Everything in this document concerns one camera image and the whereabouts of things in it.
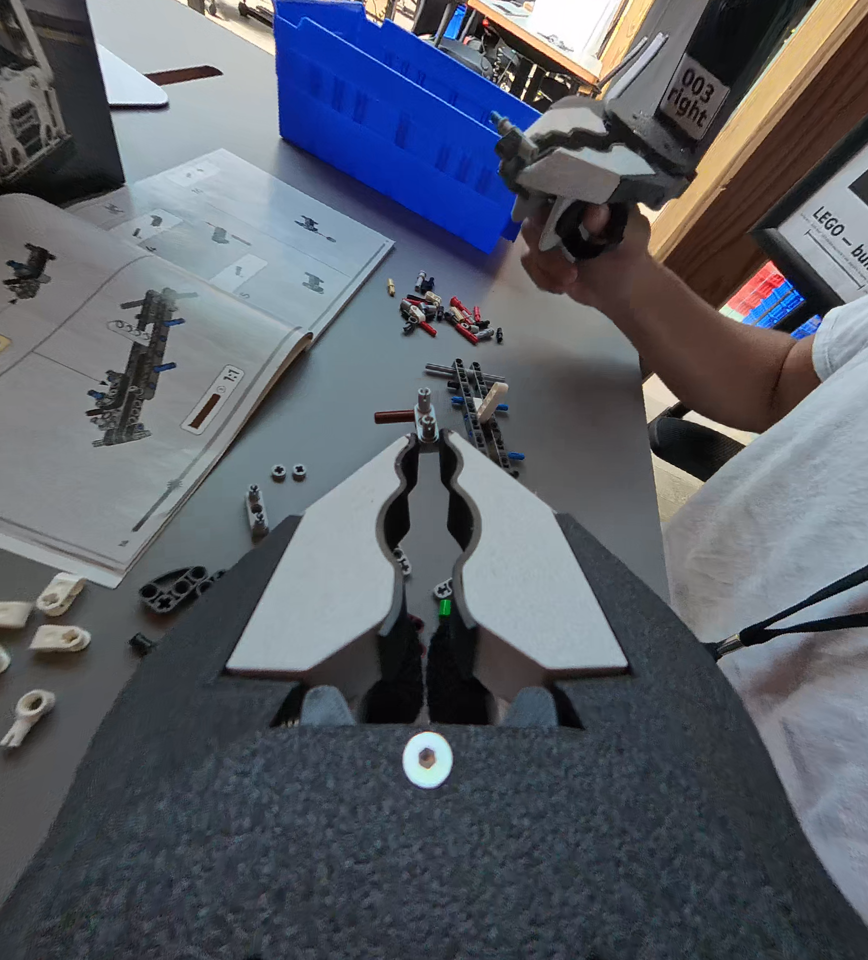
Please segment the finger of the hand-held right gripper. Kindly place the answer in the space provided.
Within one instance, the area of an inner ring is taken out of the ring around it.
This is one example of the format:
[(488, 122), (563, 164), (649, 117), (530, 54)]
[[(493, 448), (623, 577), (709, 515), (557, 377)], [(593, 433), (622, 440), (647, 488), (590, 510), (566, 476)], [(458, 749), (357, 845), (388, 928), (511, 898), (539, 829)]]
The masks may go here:
[(594, 101), (584, 98), (560, 101), (522, 131), (536, 146), (529, 161), (555, 158), (581, 162), (633, 162), (633, 152), (612, 140), (608, 123)]
[(692, 180), (692, 166), (663, 168), (621, 144), (607, 150), (508, 145), (508, 187), (515, 196), (514, 214), (529, 214), (555, 200), (659, 210), (681, 196)]

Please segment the wooden partition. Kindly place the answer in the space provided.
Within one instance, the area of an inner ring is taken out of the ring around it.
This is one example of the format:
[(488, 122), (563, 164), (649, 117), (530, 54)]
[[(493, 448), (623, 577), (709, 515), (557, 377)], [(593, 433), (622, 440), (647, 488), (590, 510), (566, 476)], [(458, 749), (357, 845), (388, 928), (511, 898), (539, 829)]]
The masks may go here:
[(653, 225), (652, 254), (721, 306), (757, 259), (749, 230), (853, 124), (846, 77), (868, 32), (868, 1), (816, 3)]

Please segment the dark grey lego beam assembly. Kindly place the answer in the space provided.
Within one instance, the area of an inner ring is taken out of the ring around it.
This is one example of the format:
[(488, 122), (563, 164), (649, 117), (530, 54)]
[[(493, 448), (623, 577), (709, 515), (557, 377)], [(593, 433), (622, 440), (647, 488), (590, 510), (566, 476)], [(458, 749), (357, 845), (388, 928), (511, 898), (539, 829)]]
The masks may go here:
[(445, 399), (461, 434), (512, 479), (519, 479), (524, 454), (511, 450), (501, 430), (508, 413), (508, 384), (504, 377), (486, 373), (476, 361), (456, 359), (452, 365), (428, 363), (428, 378), (440, 380)]

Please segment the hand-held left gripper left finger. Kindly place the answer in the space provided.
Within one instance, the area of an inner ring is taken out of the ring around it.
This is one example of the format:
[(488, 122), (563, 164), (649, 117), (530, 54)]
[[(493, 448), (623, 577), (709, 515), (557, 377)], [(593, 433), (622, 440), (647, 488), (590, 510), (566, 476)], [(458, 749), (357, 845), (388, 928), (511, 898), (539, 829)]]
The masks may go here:
[(420, 713), (420, 639), (396, 553), (420, 443), (399, 438), (313, 503), (277, 561), (225, 670), (337, 689), (368, 723)]

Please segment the black lego piece blue pin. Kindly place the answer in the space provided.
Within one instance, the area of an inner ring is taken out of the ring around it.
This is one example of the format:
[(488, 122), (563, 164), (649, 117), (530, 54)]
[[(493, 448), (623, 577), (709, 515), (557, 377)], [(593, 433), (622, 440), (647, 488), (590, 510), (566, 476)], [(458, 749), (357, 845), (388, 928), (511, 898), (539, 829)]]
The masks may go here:
[(534, 142), (508, 117), (502, 116), (498, 111), (492, 111), (489, 114), (489, 122), (498, 135), (495, 152), (502, 162), (514, 160), (529, 162), (533, 159), (536, 152)]

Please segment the framed instruction sign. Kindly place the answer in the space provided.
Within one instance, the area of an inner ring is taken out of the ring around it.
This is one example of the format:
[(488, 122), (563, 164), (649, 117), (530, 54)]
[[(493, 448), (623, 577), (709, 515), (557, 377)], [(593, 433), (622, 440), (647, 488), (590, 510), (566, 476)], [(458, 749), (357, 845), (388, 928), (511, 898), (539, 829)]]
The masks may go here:
[(868, 295), (868, 114), (750, 234), (817, 312)]

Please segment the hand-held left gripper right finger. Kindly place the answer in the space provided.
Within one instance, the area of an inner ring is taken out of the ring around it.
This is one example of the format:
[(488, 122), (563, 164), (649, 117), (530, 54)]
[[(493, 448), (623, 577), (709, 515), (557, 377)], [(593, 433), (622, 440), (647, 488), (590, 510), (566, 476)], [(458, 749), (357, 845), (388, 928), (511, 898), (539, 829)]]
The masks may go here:
[(629, 663), (557, 513), (452, 430), (440, 483), (459, 551), (440, 626), (440, 725), (584, 726), (563, 684)]

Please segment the black office chair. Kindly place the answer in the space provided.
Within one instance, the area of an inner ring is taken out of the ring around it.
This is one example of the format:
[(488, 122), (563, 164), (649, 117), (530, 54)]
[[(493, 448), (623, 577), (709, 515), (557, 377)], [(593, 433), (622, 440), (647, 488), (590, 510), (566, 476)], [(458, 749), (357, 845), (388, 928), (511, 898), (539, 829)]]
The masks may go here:
[(648, 442), (659, 460), (706, 483), (745, 445), (712, 427), (686, 420), (691, 412), (680, 401), (662, 410), (647, 423)]

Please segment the dark grey curved lego beam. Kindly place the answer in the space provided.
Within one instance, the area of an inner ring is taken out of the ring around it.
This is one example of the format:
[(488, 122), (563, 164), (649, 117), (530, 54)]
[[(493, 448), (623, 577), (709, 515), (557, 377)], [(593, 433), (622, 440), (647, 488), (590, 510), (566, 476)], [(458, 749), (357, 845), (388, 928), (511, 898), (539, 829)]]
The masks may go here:
[(213, 585), (210, 570), (201, 565), (169, 571), (138, 589), (142, 606), (151, 614), (168, 616), (204, 595)]

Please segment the blue storage bin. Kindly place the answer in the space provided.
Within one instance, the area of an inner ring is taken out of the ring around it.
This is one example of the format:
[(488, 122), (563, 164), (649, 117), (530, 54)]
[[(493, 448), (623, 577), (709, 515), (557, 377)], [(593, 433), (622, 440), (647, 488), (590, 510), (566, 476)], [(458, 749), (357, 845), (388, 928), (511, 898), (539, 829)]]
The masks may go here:
[(283, 139), (483, 253), (516, 240), (491, 116), (533, 107), (359, 2), (275, 2), (272, 33)]

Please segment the person's right forearm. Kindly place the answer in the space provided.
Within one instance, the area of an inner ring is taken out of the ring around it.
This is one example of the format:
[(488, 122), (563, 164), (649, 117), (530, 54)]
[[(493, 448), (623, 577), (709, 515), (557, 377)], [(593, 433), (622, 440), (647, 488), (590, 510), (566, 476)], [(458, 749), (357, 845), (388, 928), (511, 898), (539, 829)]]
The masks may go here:
[(598, 310), (691, 410), (760, 434), (820, 385), (812, 337), (797, 341), (725, 317), (645, 250), (620, 248), (606, 259)]

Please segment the white flat stand base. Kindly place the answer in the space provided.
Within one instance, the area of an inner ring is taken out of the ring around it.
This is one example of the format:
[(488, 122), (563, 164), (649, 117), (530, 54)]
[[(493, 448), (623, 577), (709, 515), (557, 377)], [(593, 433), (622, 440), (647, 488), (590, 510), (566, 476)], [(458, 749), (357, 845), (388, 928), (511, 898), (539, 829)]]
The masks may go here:
[(113, 111), (160, 111), (168, 107), (166, 92), (152, 79), (100, 43), (96, 52), (106, 102)]

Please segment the pile of small lego pins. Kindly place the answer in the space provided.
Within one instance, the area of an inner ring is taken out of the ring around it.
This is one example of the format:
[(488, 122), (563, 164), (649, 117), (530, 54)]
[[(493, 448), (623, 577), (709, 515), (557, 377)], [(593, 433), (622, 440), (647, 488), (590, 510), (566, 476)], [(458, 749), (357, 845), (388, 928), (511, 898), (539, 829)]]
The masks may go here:
[(502, 345), (505, 341), (503, 327), (486, 316), (479, 304), (439, 290), (436, 277), (427, 270), (418, 270), (403, 289), (388, 278), (386, 291), (389, 298), (396, 300), (396, 318), (403, 337), (420, 331), (434, 339), (440, 327), (445, 327), (471, 345)]

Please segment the lego set box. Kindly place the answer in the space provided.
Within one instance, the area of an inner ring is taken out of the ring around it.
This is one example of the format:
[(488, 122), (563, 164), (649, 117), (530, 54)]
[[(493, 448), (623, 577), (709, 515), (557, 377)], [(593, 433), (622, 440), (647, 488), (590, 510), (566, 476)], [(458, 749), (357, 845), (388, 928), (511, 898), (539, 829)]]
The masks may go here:
[(125, 175), (85, 1), (0, 1), (0, 195), (56, 205)]

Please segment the person's right hand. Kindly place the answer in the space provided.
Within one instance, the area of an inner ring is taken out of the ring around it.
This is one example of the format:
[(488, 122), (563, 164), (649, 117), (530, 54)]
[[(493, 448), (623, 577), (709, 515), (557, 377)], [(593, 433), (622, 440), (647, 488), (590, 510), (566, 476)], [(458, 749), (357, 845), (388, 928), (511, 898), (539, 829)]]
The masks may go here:
[(648, 250), (651, 224), (637, 207), (630, 210), (619, 246), (576, 262), (569, 261), (560, 248), (541, 249), (549, 210), (545, 206), (536, 211), (521, 227), (526, 245), (521, 265), (539, 290), (606, 312), (631, 297), (639, 298), (655, 281), (659, 264)]

